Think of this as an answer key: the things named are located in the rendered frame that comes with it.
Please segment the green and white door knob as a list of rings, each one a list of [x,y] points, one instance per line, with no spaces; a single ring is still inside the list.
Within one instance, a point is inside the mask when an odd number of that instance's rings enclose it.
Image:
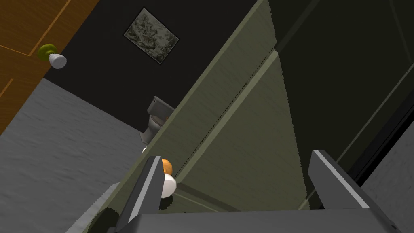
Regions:
[[[48,61],[55,69],[63,68],[67,59],[62,54],[58,53],[56,46],[52,44],[45,44],[38,49],[37,56],[41,61]]]

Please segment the framed picture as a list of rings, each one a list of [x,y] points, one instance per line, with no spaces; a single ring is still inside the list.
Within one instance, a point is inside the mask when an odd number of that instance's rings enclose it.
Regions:
[[[128,27],[124,37],[158,64],[162,64],[179,40],[144,7]]]

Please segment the olive green door leaf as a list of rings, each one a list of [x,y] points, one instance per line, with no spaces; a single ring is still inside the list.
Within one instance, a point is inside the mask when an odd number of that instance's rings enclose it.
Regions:
[[[151,156],[156,213],[317,209],[320,149],[363,184],[413,112],[413,26],[414,0],[255,0],[82,233],[120,233]]]

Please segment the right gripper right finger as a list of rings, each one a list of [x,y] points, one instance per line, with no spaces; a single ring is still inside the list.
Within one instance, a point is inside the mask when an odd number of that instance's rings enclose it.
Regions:
[[[326,209],[369,209],[358,193],[358,186],[330,156],[314,150],[308,168],[309,177]]]

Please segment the orange and white door knob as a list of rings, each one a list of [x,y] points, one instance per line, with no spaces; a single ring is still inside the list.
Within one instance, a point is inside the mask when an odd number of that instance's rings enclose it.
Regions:
[[[142,199],[164,199],[171,196],[177,187],[176,180],[167,172],[171,164],[160,156],[150,156],[140,179],[143,181],[139,196]]]

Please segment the brown wooden door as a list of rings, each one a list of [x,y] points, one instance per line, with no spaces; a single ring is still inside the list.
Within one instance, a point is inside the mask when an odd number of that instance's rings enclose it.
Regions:
[[[0,135],[50,65],[45,44],[62,51],[99,0],[0,0]]]

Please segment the grey toilet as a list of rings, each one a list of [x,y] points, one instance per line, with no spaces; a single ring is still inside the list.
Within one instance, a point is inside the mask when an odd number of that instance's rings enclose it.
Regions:
[[[148,128],[144,133],[140,133],[142,143],[146,145],[150,144],[152,139],[159,132],[174,110],[175,109],[165,101],[161,100],[157,96],[154,96],[147,109],[147,113],[149,114]]]

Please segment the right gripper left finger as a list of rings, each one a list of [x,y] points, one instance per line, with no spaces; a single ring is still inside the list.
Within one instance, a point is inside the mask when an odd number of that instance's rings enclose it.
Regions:
[[[116,232],[121,231],[137,215],[158,212],[164,180],[161,157],[149,157],[121,212]]]

